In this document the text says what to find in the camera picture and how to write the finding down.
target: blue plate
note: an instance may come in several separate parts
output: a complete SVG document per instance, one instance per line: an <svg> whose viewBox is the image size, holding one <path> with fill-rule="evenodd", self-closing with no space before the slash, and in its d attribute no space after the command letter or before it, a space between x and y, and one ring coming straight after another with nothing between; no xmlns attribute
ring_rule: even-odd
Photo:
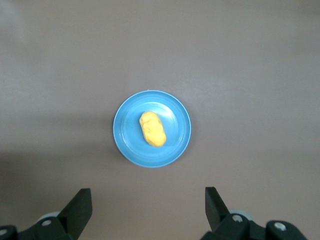
<svg viewBox="0 0 320 240"><path fill-rule="evenodd" d="M152 111L161 119L166 142L161 147L146 142L139 119ZM191 122L186 108L164 91L146 90L129 97L119 107L113 122L113 136L120 152L142 167L158 168L181 156L191 137Z"/></svg>

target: plate rim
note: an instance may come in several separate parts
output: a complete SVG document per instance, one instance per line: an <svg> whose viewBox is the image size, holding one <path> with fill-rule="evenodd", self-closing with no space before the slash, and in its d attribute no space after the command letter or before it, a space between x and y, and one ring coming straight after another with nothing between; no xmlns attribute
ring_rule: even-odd
<svg viewBox="0 0 320 240"><path fill-rule="evenodd" d="M173 98L175 101L177 101L179 103L179 105L183 108L183 111L186 113L186 116L187 116L187 122L188 122L188 126L189 126L189 134L187 136L187 142L184 146L184 148L182 149L181 153L179 153L178 156L176 156L173 160L165 163L165 164L161 164L161 165L155 165L155 166L150 166L150 165L144 165L144 164L140 164L140 163L137 163L133 160L131 160L130 158L128 158L127 156L125 156L125 154L123 153L123 151L121 150L121 148L119 147L118 145L118 142L116 140L116 137L115 137L115 123L116 123L116 119L117 119L117 116L120 112L120 109L123 107L123 105L128 102L131 98L135 97L136 95L140 95L140 94L143 94L143 93L148 93L148 92L155 92L155 93L161 93L161 94L165 94L167 96L169 96L170 98ZM121 152L121 154L127 159L129 160L130 162L140 166L140 167L145 167L145 168L161 168L161 167L164 167L164 166L167 166L171 163L173 163L175 160L177 160L184 152L185 150L187 149L188 145L189 145L189 142L190 142L190 139L191 139L191 134L192 134L192 124L191 124L191 119L190 119L190 116L189 116L189 113L186 109L186 107L182 104L182 102L177 99L175 96L173 96L172 94L168 93L168 92L165 92L165 91L162 91L162 90L153 90L153 89L148 89L148 90L143 90L143 91L139 91L139 92L136 92L135 94L129 96L126 100L123 101L123 103L119 106L119 108L117 109L116 111L116 114L114 116L114 119L113 119L113 125L112 125L112 131L113 131L113 139L114 139L114 142L118 148L118 150Z"/></svg>

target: yellow object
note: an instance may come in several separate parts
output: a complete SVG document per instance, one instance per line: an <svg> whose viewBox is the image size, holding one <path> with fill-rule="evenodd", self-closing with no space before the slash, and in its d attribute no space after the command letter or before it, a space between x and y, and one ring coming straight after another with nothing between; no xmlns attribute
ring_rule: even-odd
<svg viewBox="0 0 320 240"><path fill-rule="evenodd" d="M159 116L153 111L145 111L140 117L144 139L154 147L165 144L167 136Z"/></svg>

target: beige tabletop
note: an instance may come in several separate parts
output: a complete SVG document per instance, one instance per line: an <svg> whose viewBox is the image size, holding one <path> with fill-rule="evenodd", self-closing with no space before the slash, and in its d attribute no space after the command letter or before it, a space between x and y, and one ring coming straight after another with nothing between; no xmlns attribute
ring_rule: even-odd
<svg viewBox="0 0 320 240"><path fill-rule="evenodd" d="M192 122L161 168L117 149L129 96ZM0 0L0 226L24 230L91 188L80 240L198 240L205 187L320 239L320 3Z"/></svg>

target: silver bolt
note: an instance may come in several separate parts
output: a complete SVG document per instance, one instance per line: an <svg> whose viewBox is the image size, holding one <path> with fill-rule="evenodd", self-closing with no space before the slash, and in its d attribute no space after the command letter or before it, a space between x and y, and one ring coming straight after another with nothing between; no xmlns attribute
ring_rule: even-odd
<svg viewBox="0 0 320 240"><path fill-rule="evenodd" d="M281 222L275 222L274 226L276 229L281 230L281 231L287 230L286 226Z"/></svg>
<svg viewBox="0 0 320 240"><path fill-rule="evenodd" d="M48 226L51 224L51 220L45 220L43 223L41 223L41 225L44 226Z"/></svg>
<svg viewBox="0 0 320 240"><path fill-rule="evenodd" d="M233 215L233 216L232 216L232 219L233 219L233 221L235 221L235 222L239 222L239 223L242 223L242 222L243 222L242 217L239 216L239 215Z"/></svg>
<svg viewBox="0 0 320 240"><path fill-rule="evenodd" d="M7 229L1 229L0 230L0 236L5 235L8 232Z"/></svg>

